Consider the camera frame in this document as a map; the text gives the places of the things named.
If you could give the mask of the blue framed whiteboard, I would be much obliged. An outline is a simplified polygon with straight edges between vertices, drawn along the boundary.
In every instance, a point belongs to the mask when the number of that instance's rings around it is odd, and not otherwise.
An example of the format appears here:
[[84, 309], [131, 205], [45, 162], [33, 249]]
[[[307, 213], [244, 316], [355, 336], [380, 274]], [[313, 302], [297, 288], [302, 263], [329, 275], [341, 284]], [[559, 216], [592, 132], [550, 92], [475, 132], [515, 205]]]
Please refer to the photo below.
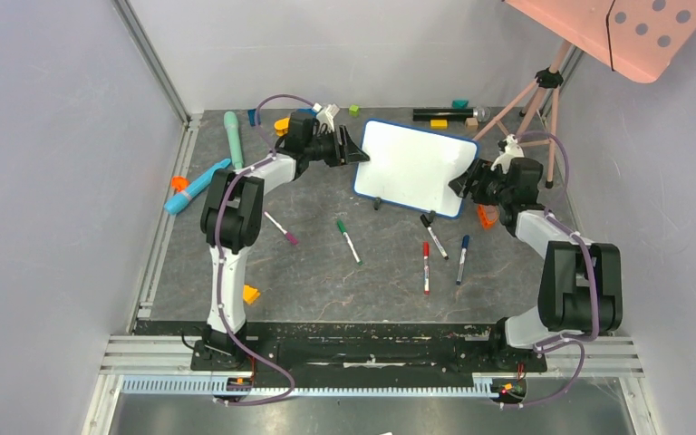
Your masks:
[[444, 218], [460, 215], [463, 199], [449, 183], [478, 156], [474, 140], [371, 119], [364, 125], [361, 150], [370, 160], [357, 167], [356, 194]]

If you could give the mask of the red cap marker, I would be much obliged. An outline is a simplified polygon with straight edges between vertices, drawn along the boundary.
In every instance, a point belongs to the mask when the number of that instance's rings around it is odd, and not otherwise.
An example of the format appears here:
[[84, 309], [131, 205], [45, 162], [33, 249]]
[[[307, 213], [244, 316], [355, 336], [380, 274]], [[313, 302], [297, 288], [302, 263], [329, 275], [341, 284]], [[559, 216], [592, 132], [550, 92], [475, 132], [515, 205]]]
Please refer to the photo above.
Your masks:
[[422, 242], [422, 259], [423, 259], [423, 293], [430, 295], [430, 244], [427, 241]]

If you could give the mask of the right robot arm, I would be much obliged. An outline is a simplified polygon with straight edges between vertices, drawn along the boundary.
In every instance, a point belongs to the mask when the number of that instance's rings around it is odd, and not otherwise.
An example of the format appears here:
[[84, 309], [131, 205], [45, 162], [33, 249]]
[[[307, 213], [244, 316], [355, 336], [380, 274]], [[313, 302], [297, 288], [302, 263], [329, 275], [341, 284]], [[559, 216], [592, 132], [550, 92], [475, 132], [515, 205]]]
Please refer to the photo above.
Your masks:
[[507, 232], [544, 261], [536, 305], [498, 321], [487, 346], [500, 370], [519, 363], [524, 351], [547, 353], [572, 342], [590, 342], [617, 330], [623, 320], [619, 248], [582, 237], [561, 223], [539, 200], [541, 163], [514, 158], [508, 164], [474, 160], [449, 182], [461, 198], [494, 206]]

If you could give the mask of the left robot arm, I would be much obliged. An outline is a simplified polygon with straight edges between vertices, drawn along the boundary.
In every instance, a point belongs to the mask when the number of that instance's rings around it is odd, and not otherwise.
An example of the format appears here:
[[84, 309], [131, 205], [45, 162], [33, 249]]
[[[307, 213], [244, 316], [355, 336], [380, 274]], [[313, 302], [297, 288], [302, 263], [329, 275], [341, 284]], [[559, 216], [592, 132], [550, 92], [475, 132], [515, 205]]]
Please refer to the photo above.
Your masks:
[[369, 161], [346, 126], [292, 112], [288, 130], [266, 156], [241, 169], [218, 169], [208, 186], [200, 219], [211, 257], [212, 299], [207, 323], [193, 346], [194, 371], [237, 370], [251, 352], [245, 342], [243, 297], [247, 260], [257, 241], [266, 194], [297, 180], [313, 162], [341, 167]]

